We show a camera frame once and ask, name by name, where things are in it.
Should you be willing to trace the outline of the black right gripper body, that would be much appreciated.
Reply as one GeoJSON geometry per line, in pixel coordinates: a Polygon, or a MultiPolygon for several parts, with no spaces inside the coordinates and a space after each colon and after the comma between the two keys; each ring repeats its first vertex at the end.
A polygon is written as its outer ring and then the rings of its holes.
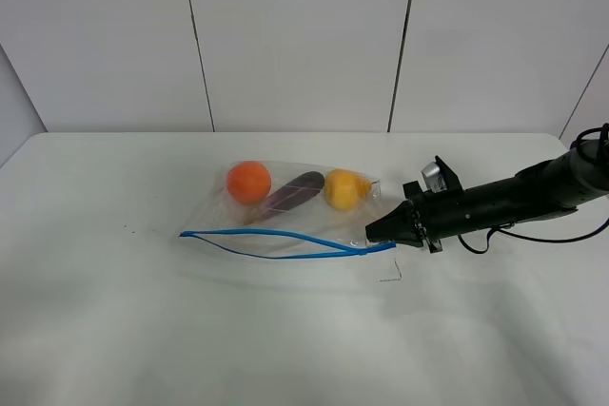
{"type": "Polygon", "coordinates": [[[462,187],[450,185],[441,192],[423,191],[418,182],[403,185],[403,193],[413,208],[415,227],[430,253],[442,251],[442,240],[456,236],[462,229],[458,208],[462,187]]]}

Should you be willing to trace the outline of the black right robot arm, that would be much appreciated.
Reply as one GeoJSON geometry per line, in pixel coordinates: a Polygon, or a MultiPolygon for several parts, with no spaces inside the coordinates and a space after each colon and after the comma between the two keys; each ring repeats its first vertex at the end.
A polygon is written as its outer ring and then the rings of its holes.
{"type": "Polygon", "coordinates": [[[405,200],[366,227],[370,241],[426,246],[436,253],[445,238],[563,217],[608,194],[608,140],[603,137],[577,140],[554,160],[527,167],[512,178],[467,189],[441,158],[432,166],[444,181],[443,189],[422,190],[417,182],[405,184],[405,200]]]}

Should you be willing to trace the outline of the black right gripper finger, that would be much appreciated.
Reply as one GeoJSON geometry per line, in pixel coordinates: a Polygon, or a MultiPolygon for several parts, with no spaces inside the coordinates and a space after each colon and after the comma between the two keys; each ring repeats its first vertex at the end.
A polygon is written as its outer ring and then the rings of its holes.
{"type": "Polygon", "coordinates": [[[370,242],[394,242],[411,247],[422,247],[422,237],[415,222],[405,215],[387,215],[365,228],[370,242]]]}
{"type": "Polygon", "coordinates": [[[412,221],[415,209],[410,200],[402,201],[395,209],[389,212],[385,218],[391,221],[412,221]]]}

